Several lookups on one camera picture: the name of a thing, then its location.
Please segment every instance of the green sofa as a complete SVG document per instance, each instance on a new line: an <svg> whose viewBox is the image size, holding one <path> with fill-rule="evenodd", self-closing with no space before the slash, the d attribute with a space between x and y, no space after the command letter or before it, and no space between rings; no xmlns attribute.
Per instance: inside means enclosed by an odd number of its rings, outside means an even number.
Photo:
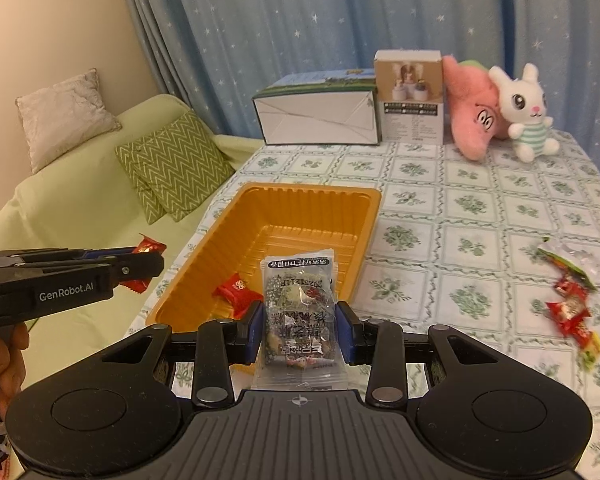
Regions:
<svg viewBox="0 0 600 480"><path fill-rule="evenodd" d="M211 200L181 222L164 216L147 225L114 148L176 120L189 108L170 95L158 95L120 114L122 129L103 134L27 178L0 211L0 250L12 248L108 248L136 245L141 234L167 245L165 269L195 232ZM215 136L231 165L239 168L260 140ZM38 320L24 352L25 386L43 379L125 335L147 295L119 286L111 300ZM11 477L19 465L13 461Z"/></svg>

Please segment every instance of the floral tablecloth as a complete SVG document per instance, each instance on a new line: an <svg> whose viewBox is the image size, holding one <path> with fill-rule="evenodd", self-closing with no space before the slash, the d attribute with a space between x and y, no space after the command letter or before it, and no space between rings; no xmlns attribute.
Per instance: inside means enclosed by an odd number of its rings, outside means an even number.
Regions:
<svg viewBox="0 0 600 480"><path fill-rule="evenodd" d="M215 218L246 182L374 187L382 203L352 306L361 318L382 317L405 330L450 324L576 391L594 417L579 466L600 479L600 361L577 365L576 347L546 318L558 272L536 253L543 235L589 251L600 261L600 174L567 133L557 156L516 160L509 141L494 141L483 164L455 146L265 146L224 185L130 331L176 275ZM589 326L600 334L600 295L589 301ZM368 368L350 369L364 390ZM182 365L174 390L190 391ZM422 368L409 369L410 396L422 395Z"/></svg>

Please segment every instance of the cardboard box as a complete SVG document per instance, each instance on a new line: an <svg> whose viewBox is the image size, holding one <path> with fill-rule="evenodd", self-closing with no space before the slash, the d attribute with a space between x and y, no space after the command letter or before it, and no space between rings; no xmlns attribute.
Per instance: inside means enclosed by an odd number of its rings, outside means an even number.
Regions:
<svg viewBox="0 0 600 480"><path fill-rule="evenodd" d="M253 103L267 144L377 144L372 69L292 74Z"/></svg>
<svg viewBox="0 0 600 480"><path fill-rule="evenodd" d="M440 51L378 50L374 65L382 140L442 144Z"/></svg>

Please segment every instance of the striped shirt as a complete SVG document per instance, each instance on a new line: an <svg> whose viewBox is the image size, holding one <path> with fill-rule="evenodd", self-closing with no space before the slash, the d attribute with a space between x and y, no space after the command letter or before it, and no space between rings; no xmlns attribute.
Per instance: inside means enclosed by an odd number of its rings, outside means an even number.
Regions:
<svg viewBox="0 0 600 480"><path fill-rule="evenodd" d="M544 141L548 128L544 124L526 124L522 135L518 137L518 142L528 144L534 150L534 155L542 155Z"/></svg>

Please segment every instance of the snack package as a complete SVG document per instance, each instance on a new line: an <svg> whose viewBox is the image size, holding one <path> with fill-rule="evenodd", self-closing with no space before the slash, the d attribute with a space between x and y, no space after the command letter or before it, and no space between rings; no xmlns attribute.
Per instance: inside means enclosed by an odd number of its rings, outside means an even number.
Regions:
<svg viewBox="0 0 600 480"><path fill-rule="evenodd" d="M589 310L578 296L570 296L565 301L546 303L558 329L563 336L571 336L580 347L580 363L590 371L600 358L600 337L587 328L584 322L590 316Z"/></svg>
<svg viewBox="0 0 600 480"><path fill-rule="evenodd" d="M162 254L166 248L167 246L165 244L161 244L160 242L151 240L151 238L148 236L142 235L142 241L138 247L131 251L131 253L149 253L151 251L158 251L160 254ZM120 282L120 285L124 285L126 288L130 288L132 291L142 294L147 290L150 283L151 278L148 280L129 280L128 282Z"/></svg>
<svg viewBox="0 0 600 480"><path fill-rule="evenodd" d="M587 251L572 249L569 246L544 238L538 250L549 261L563 270L576 274L591 290L596 290L596 279L600 275L600 262Z"/></svg>
<svg viewBox="0 0 600 480"><path fill-rule="evenodd" d="M580 363L582 367L590 372L600 358L600 338L598 334L593 332L589 343L580 351Z"/></svg>
<svg viewBox="0 0 600 480"><path fill-rule="evenodd" d="M587 301L589 296L589 290L576 282L568 272L555 283L554 289L564 298L577 296L582 301Z"/></svg>
<svg viewBox="0 0 600 480"><path fill-rule="evenodd" d="M244 316L253 301L262 301L262 294L248 288L237 272L218 286L213 296L222 296L231 303L234 308L232 313L234 319L240 319Z"/></svg>
<svg viewBox="0 0 600 480"><path fill-rule="evenodd" d="M260 267L266 316L254 387L346 388L336 339L333 250L268 256Z"/></svg>
<svg viewBox="0 0 600 480"><path fill-rule="evenodd" d="M582 320L590 316L584 302L577 296L570 296L564 301L547 301L546 306L562 335L565 337L568 335L574 336L580 347L582 347L580 343L583 341L574 335L574 331L578 330L579 325L584 326Z"/></svg>

